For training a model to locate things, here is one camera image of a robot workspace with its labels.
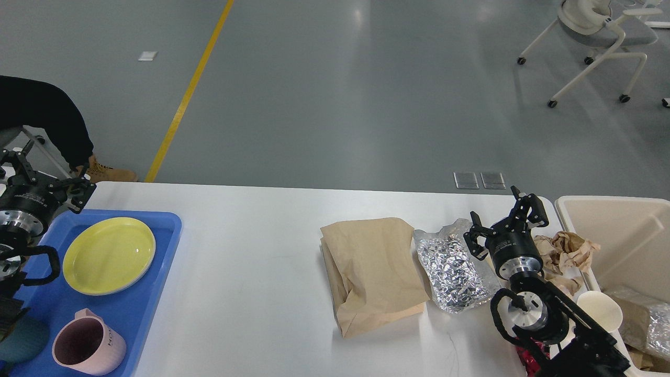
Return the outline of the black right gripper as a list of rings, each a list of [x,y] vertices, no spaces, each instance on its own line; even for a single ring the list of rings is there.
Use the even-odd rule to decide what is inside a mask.
[[[471,212],[471,228],[463,234],[471,255],[483,261],[489,253],[495,273],[501,279],[509,279],[520,272],[539,273],[543,261],[534,245],[530,229],[547,227],[550,224],[542,200],[533,193],[522,193],[516,186],[510,187],[515,205],[509,214],[509,230],[500,232],[484,227],[476,212]],[[487,239],[482,246],[478,238]]]

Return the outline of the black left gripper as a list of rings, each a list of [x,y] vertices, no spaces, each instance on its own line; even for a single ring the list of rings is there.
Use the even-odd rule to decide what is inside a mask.
[[[27,160],[35,140],[20,150],[2,148],[1,177],[6,188],[1,200],[2,231],[43,234],[48,230],[58,208],[65,206],[75,214],[85,208],[96,184],[86,178],[88,167],[81,167],[74,178],[60,179],[48,186],[39,186],[37,172]],[[10,165],[13,175],[4,168]]]

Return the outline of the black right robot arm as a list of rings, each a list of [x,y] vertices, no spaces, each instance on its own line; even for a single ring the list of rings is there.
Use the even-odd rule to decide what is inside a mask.
[[[464,234],[478,260],[489,256],[495,274],[509,282],[490,302],[503,339],[530,353],[538,376],[624,376],[630,360],[617,341],[543,275],[531,229],[548,226],[543,203],[512,186],[515,204],[507,217],[484,227],[476,212]]]

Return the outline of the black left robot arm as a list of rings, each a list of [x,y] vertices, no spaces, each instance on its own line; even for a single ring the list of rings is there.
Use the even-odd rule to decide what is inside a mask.
[[[23,301],[14,298],[22,286],[40,286],[60,276],[60,259],[55,248],[38,246],[35,239],[48,231],[57,210],[67,206],[79,214],[96,190],[84,173],[76,178],[56,179],[34,170],[26,153],[2,150],[2,165],[10,164],[1,200],[2,339],[14,331],[27,312]],[[23,265],[31,256],[45,255],[50,272],[42,278],[28,278]]]

